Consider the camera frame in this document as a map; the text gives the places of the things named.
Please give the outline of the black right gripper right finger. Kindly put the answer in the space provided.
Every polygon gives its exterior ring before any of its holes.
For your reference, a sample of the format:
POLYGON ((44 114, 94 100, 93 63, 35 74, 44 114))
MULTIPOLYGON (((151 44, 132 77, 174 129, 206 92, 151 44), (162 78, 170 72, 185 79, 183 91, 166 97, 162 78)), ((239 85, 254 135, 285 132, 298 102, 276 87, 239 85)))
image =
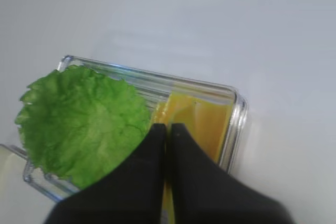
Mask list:
POLYGON ((167 166, 176 223, 293 223, 279 202, 215 164, 184 124, 172 124, 167 166))

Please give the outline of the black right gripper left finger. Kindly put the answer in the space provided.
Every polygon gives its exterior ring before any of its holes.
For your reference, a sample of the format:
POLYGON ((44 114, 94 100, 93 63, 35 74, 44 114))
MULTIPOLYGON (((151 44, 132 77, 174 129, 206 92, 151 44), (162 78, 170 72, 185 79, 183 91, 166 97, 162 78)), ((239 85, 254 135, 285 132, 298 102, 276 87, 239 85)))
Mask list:
POLYGON ((60 201, 45 223, 160 223, 166 126, 153 124, 116 169, 60 201))

